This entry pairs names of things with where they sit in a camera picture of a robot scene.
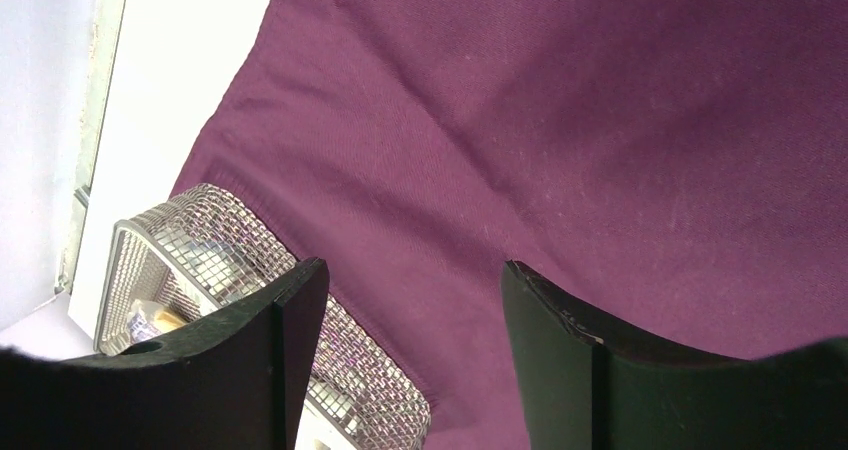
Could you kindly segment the wire mesh instrument tray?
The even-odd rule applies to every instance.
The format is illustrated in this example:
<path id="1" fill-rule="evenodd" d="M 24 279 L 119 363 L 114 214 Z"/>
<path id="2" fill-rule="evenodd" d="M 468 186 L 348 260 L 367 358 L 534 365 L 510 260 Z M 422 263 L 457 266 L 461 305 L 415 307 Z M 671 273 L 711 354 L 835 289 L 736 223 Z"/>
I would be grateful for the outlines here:
<path id="1" fill-rule="evenodd" d="M 133 343 L 135 299 L 198 320 L 267 285 L 296 264 L 264 223 L 230 192 L 201 184 L 115 224 L 94 347 Z M 300 449 L 419 449 L 431 424 L 423 393 L 329 299 L 297 436 Z"/>

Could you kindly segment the purple cloth wrap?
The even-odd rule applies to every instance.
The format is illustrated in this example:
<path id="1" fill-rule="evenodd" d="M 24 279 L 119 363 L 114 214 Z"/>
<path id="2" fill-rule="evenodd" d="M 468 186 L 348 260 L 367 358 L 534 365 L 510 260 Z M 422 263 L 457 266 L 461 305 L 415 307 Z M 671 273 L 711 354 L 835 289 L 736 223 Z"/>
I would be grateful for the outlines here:
<path id="1" fill-rule="evenodd" d="M 429 400 L 526 449 L 517 259 L 666 338 L 847 331 L 847 0 L 271 0 L 176 180 L 242 200 Z"/>

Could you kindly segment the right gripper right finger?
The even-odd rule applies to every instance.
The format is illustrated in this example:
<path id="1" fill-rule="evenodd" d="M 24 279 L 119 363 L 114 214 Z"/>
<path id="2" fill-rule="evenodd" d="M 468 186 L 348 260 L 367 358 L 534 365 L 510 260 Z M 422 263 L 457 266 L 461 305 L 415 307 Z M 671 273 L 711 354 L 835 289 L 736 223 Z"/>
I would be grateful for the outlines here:
<path id="1" fill-rule="evenodd" d="M 843 449 L 847 342 L 743 360 L 659 337 L 505 264 L 501 296 L 535 449 Z"/>

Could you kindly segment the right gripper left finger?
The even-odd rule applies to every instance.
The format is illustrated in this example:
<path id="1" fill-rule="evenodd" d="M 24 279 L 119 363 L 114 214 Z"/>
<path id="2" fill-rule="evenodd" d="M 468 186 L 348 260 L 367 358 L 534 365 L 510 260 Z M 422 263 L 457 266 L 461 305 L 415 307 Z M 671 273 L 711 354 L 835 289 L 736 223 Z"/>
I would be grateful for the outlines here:
<path id="1" fill-rule="evenodd" d="M 115 356 L 1 353 L 5 449 L 291 449 L 327 303 L 310 258 Z"/>

